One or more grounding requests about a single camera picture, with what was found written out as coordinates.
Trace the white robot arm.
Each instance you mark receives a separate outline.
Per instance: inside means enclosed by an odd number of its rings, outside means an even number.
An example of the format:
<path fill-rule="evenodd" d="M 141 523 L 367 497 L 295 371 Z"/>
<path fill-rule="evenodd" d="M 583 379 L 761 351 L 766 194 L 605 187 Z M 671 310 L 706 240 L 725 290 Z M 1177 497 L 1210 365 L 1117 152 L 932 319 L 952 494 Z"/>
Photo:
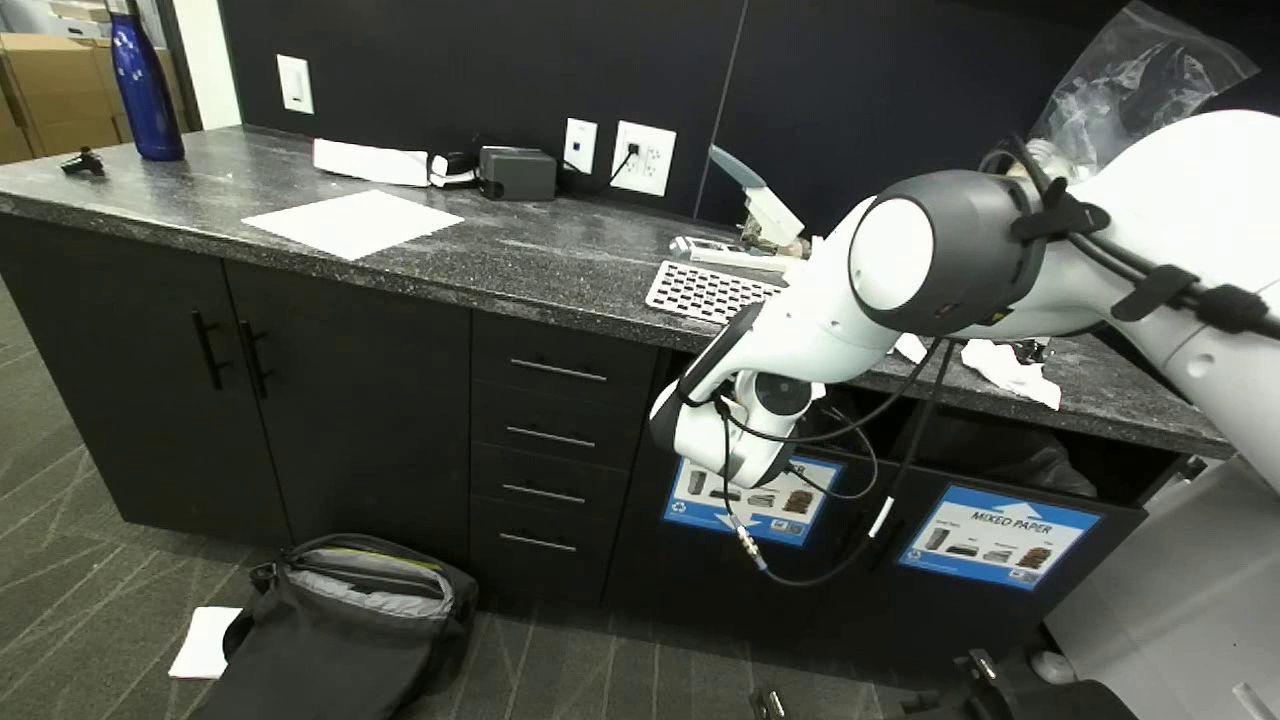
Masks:
<path fill-rule="evenodd" d="M 926 172 L 866 197 L 652 401 L 659 449 L 761 486 L 826 388 L 900 335 L 1119 332 L 1280 486 L 1280 117 L 1164 125 L 1090 182 Z"/>

